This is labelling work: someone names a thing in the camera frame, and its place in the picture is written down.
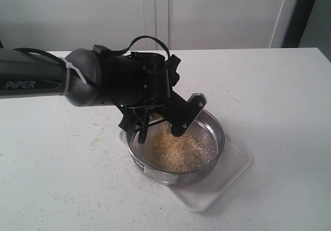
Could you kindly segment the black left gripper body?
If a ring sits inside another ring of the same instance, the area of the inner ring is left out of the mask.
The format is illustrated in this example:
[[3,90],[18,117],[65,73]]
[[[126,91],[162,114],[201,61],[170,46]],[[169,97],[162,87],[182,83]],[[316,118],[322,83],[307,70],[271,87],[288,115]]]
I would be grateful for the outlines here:
[[169,122],[173,87],[179,81],[180,59],[161,54],[113,58],[113,104],[117,108],[152,108]]

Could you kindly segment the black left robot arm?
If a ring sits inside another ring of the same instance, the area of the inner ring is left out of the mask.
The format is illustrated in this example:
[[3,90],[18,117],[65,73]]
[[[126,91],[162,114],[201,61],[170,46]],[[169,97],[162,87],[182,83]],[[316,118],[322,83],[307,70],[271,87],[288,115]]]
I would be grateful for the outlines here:
[[74,106],[115,106],[125,132],[144,143],[150,116],[169,122],[179,137],[206,105],[202,93],[183,99],[173,91],[180,59],[152,52],[112,51],[95,45],[61,58],[32,48],[1,49],[1,98],[60,95]]

